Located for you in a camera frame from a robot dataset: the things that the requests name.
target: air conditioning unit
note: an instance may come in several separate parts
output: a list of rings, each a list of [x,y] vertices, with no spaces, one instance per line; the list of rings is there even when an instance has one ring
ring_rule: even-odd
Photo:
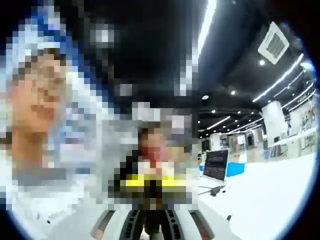
[[[272,64],[277,64],[280,58],[289,48],[289,42],[280,28],[272,22],[258,52],[268,59]]]

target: ceiling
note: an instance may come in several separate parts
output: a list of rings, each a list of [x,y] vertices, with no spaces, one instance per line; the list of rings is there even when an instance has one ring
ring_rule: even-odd
[[[6,37],[30,13],[32,0],[2,4],[1,50]],[[300,65],[274,89],[253,102],[290,69],[301,53],[308,58],[290,26],[283,23],[264,0],[218,0],[197,69],[192,91],[177,96],[181,74],[197,46],[207,0],[55,0],[67,30],[77,41],[84,57],[94,67],[97,82],[122,112],[130,113],[132,101],[150,102],[154,107],[192,108],[198,137],[214,131],[229,133],[261,119],[261,108],[268,101],[287,104],[311,83],[314,75]],[[290,42],[289,49],[275,65],[258,53],[271,21],[275,21]],[[104,24],[114,34],[113,44],[100,46],[90,38],[92,30]],[[131,85],[129,96],[119,94]],[[290,109],[298,99],[288,105]],[[208,127],[221,124],[207,130]]]

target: blue box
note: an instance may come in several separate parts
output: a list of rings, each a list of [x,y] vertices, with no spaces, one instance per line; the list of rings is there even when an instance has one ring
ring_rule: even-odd
[[[226,177],[232,177],[245,172],[245,163],[229,162]]]

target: black ceiling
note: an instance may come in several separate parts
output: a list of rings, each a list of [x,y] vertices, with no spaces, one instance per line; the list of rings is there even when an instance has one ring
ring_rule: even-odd
[[[0,17],[7,24],[1,30],[1,50],[5,48],[6,37],[17,29],[13,26],[29,14],[32,4],[32,0],[22,3],[11,0],[2,4]],[[129,109],[132,101],[150,101],[158,107],[192,107],[199,113],[199,130],[230,116],[217,127],[200,132],[199,136],[232,131],[238,125],[254,122],[261,118],[261,108],[269,100],[284,105],[293,99],[293,94],[297,96],[312,82],[313,76],[305,72],[290,89],[274,98],[302,71],[297,66],[282,83],[253,103],[253,99],[275,83],[304,51],[301,45],[295,44],[297,36],[290,26],[281,24],[281,16],[267,7],[264,0],[217,1],[198,61],[198,73],[193,79],[197,84],[187,97],[175,96],[176,85],[187,65],[186,59],[191,56],[192,46],[197,44],[207,0],[55,0],[55,4],[103,87],[108,88],[123,110]],[[111,49],[97,50],[88,38],[90,29],[101,21],[115,30]],[[271,21],[281,27],[290,48],[276,65],[266,60],[266,64],[260,66],[259,60],[263,57],[258,47]],[[113,90],[120,84],[133,84],[133,96],[118,96]],[[209,99],[202,100],[203,95],[208,95]]]

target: recessed ceiling light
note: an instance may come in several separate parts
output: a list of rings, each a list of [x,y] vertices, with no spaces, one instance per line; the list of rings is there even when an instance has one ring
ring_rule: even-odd
[[[260,64],[260,66],[263,66],[263,65],[266,64],[266,62],[265,62],[265,60],[262,59],[262,60],[259,61],[259,64]]]

